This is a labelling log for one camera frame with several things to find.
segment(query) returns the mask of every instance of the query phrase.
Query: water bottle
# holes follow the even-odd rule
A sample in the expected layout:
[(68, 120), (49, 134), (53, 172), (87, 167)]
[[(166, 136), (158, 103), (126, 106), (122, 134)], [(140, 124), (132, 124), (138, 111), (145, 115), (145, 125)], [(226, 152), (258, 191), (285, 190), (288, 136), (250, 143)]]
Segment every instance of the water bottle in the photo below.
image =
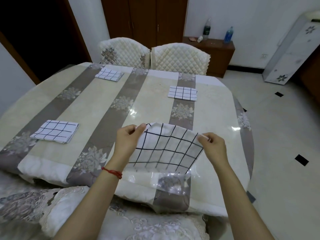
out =
[(233, 27), (231, 26), (231, 28), (228, 29), (228, 31), (226, 32), (226, 36), (224, 37), (224, 43), (230, 43), (231, 41), (231, 37), (233, 35)]
[(205, 23), (204, 25), (204, 28), (203, 28), (203, 40), (207, 40), (208, 39), (208, 36), (209, 36), (209, 33), (210, 33), (210, 29), (211, 29), (211, 23), (210, 23), (210, 18), (207, 20), (207, 22)]

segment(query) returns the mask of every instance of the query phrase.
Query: table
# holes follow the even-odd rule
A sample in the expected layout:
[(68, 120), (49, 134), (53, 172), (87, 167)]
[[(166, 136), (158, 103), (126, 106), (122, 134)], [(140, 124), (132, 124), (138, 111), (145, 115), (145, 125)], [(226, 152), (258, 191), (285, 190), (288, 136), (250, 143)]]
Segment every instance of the table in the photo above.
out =
[(207, 75), (223, 78), (235, 51), (235, 46), (232, 41), (225, 44), (223, 40), (207, 39), (198, 43), (197, 41), (190, 41), (189, 37), (183, 37), (182, 42), (209, 54), (210, 62)]
[[(224, 84), (210, 76), (106, 67), (124, 72), (123, 77), (118, 82), (94, 78), (101, 65), (84, 63), (54, 74), (19, 99), (0, 119), (0, 169), (64, 187), (90, 186), (113, 153), (118, 128), (162, 122), (222, 136), (230, 165), (247, 188), (253, 137), (242, 106)], [(196, 88), (197, 101), (167, 97), (169, 87), (177, 85)], [(48, 119), (80, 126), (69, 144), (31, 139)], [(217, 175), (204, 153), (191, 176), (182, 178), (188, 185), (183, 195), (160, 191), (158, 179), (159, 174), (124, 172), (115, 194), (151, 206), (226, 215)]]

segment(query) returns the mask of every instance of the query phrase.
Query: red string bracelet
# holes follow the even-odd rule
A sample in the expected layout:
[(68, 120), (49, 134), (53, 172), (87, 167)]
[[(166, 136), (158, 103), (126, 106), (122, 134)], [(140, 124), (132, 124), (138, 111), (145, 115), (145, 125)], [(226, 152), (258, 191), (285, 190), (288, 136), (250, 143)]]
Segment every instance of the red string bracelet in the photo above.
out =
[(117, 176), (118, 179), (122, 179), (122, 173), (119, 172), (119, 171), (108, 170), (108, 169), (106, 169), (105, 167), (101, 167), (101, 169), (102, 169), (102, 170), (106, 170), (108, 173), (111, 173), (111, 174)]

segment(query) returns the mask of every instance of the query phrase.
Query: dark doorway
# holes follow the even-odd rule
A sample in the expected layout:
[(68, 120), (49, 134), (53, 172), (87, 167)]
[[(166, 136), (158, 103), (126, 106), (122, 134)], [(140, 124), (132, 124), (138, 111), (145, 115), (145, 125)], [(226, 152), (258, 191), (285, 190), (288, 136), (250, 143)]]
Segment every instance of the dark doorway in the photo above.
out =
[(68, 0), (2, 0), (0, 31), (40, 81), (91, 62)]

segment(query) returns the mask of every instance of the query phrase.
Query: quilted chair cover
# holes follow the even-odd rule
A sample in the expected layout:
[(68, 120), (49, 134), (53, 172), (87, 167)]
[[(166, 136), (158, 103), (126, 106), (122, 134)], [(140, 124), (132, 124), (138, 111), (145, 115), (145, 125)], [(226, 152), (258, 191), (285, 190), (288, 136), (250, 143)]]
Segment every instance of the quilted chair cover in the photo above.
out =
[(114, 38), (98, 44), (102, 64), (146, 68), (150, 67), (150, 49), (129, 38)]
[(189, 44), (172, 43), (151, 51), (151, 69), (206, 75), (210, 55)]

